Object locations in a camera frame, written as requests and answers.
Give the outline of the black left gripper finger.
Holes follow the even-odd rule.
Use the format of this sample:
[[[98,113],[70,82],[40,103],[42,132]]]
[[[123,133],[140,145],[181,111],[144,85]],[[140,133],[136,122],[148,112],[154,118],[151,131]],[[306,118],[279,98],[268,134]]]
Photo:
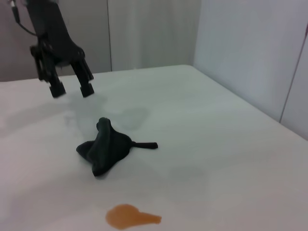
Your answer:
[[[38,78],[40,81],[50,84],[49,88],[52,97],[59,98],[65,95],[64,85],[59,80],[56,72],[55,57],[39,45],[31,46],[30,52],[35,60]]]
[[[94,94],[91,80],[94,79],[85,59],[71,63],[71,66],[80,82],[80,90],[84,98]]]

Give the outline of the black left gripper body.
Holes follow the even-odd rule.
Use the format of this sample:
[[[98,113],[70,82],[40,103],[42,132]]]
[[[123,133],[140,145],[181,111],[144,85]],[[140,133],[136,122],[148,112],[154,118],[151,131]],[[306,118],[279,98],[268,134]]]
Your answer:
[[[72,41],[56,1],[27,0],[26,8],[39,45],[51,56],[55,65],[85,63],[84,51]]]

